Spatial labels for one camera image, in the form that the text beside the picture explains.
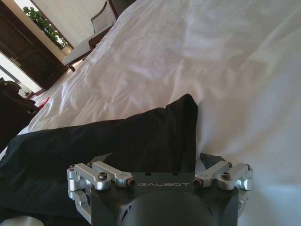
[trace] floor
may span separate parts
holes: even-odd
[[[75,69],[77,69],[80,65],[81,65],[81,63],[82,63],[82,60],[81,61],[78,61],[78,62],[76,62],[75,64],[73,64],[72,66],[75,68]],[[35,102],[36,102],[36,106],[39,106],[40,105],[40,103],[44,100],[44,99],[46,99],[46,98],[48,98],[48,97],[50,97],[50,96],[52,96],[56,91],[57,91],[57,89],[63,84],[63,82],[64,81],[66,81],[66,79],[67,78],[69,78],[69,77],[71,77],[71,76],[73,76],[73,72],[70,70],[70,69],[68,69],[53,85],[52,85],[52,87],[50,87],[50,89],[48,89],[47,91],[45,91],[44,93],[42,93],[42,94],[40,94],[40,95],[38,95],[38,96],[36,96],[36,95],[33,95],[32,97],[31,97],[31,100],[34,100]]]

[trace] white bedsheet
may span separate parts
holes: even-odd
[[[138,0],[22,133],[122,119],[185,93],[202,106],[197,157],[254,168],[239,225],[299,225],[300,0]]]

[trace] red object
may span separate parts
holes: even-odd
[[[48,102],[49,97],[47,97],[46,99],[42,100],[40,103],[40,106],[38,106],[39,109],[42,109],[44,107],[44,105]]]

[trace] green plant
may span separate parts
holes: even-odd
[[[47,37],[59,47],[59,49],[63,49],[68,44],[61,34],[53,28],[49,21],[43,17],[40,11],[35,11],[33,7],[24,7],[23,11],[47,35]]]

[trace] screw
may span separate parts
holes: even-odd
[[[194,180],[193,180],[193,185],[194,185],[195,187],[202,187],[203,184],[204,184],[204,182],[203,182],[203,180],[201,180],[201,179],[194,179]]]
[[[126,183],[127,187],[134,187],[135,184],[136,184],[136,181],[134,179],[128,179],[127,183]]]
[[[98,179],[105,180],[107,178],[107,176],[108,176],[107,173],[101,172],[98,174]]]
[[[75,164],[72,164],[72,165],[70,166],[70,170],[71,170],[71,171],[74,171],[74,167],[75,167]]]
[[[225,180],[229,180],[230,179],[230,173],[224,172],[221,174],[221,177]]]

